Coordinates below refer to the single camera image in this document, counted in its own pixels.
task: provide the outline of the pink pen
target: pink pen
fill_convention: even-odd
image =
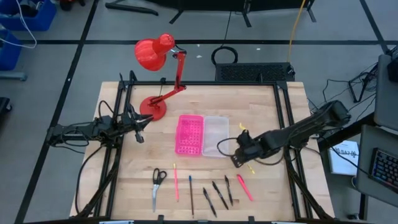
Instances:
[[[246,185],[244,184],[244,180],[242,178],[242,176],[240,176],[239,174],[236,175],[236,177],[238,178],[239,183],[241,183],[243,190],[246,192],[246,194],[248,195],[250,201],[254,201],[253,197],[251,196],[249,189],[246,187]]]
[[[178,202],[180,197],[178,196],[177,168],[175,166],[175,163],[173,164],[173,167],[174,167],[175,199],[177,199]]]

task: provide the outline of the yellow object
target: yellow object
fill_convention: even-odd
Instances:
[[[301,15],[301,12],[303,11],[304,3],[305,3],[305,0],[303,0],[303,2],[301,3],[300,10],[297,15],[297,19],[294,22],[293,30],[290,35],[289,54],[287,55],[287,62],[290,62],[290,55],[292,54],[292,42],[293,42],[293,38],[294,38],[294,33],[296,32],[296,27],[297,27],[297,24],[299,23],[300,15]]]
[[[249,167],[249,169],[250,169],[250,171],[251,171],[252,174],[256,174],[255,171],[254,171],[254,169],[253,169],[249,164],[248,164],[248,167]]]
[[[242,125],[242,123],[239,123],[239,127],[240,127],[242,130],[246,130],[246,128]]]

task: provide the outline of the gray floor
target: gray floor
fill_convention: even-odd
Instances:
[[[396,0],[367,0],[369,8],[386,40],[398,40],[398,25],[394,22]],[[168,21],[175,15],[146,2],[160,16],[112,11],[100,0],[88,40],[137,40],[170,32],[176,39],[223,39],[227,12],[184,12],[174,25]],[[76,4],[72,12],[58,10],[48,32],[34,32],[39,40],[79,40],[90,12]],[[287,40],[293,26],[296,9],[254,12],[248,16],[253,27],[247,28],[242,16],[232,13],[228,39]],[[316,0],[312,23],[304,12],[297,27],[298,40],[377,40],[359,1]],[[26,32],[15,32],[29,39]],[[212,51],[219,45],[181,45],[188,51],[183,80],[214,80],[215,68],[210,62]],[[239,52],[239,62],[284,62],[287,45],[231,45]],[[26,82],[0,80],[0,96],[10,97],[14,110],[2,124],[0,133],[0,223],[12,223],[39,155],[46,129],[50,124],[65,77],[68,74],[77,45],[38,45],[34,50],[22,50],[16,70],[28,74]],[[377,61],[382,53],[379,45],[294,45],[292,65],[296,80],[304,82],[307,96],[316,104],[323,102],[321,91],[326,79],[349,80]],[[230,62],[227,52],[217,55],[218,62]],[[116,81],[121,72],[127,78],[133,69],[140,80],[172,80],[176,63],[171,58],[160,72],[148,72],[134,58],[133,45],[85,45],[72,85],[69,89],[59,123],[88,121],[93,117],[101,82]],[[332,97],[346,88],[345,83],[331,83],[326,95]],[[348,91],[338,97],[347,108],[354,104]],[[367,101],[353,109],[353,121],[367,107]],[[26,222],[66,218],[69,214],[74,187],[82,156],[60,149],[51,149],[30,204]],[[325,174],[333,207],[338,218],[358,211],[359,193],[352,189],[350,178]],[[369,221],[383,223],[395,220],[398,209],[370,200]]]

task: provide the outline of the lamp arm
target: lamp arm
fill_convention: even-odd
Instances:
[[[177,74],[175,76],[175,83],[174,83],[174,90],[166,93],[165,95],[151,99],[150,105],[156,105],[157,103],[164,101],[167,98],[174,96],[178,92],[181,92],[182,90],[187,88],[185,85],[181,85],[182,70],[184,68],[186,54],[187,54],[187,52],[185,52],[185,51],[180,51],[180,52],[173,54],[173,58],[176,58],[178,60]]]

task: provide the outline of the scissor handle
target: scissor handle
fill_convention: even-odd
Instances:
[[[152,176],[154,184],[160,185],[166,177],[166,171],[160,171],[159,168],[154,169],[154,175]]]

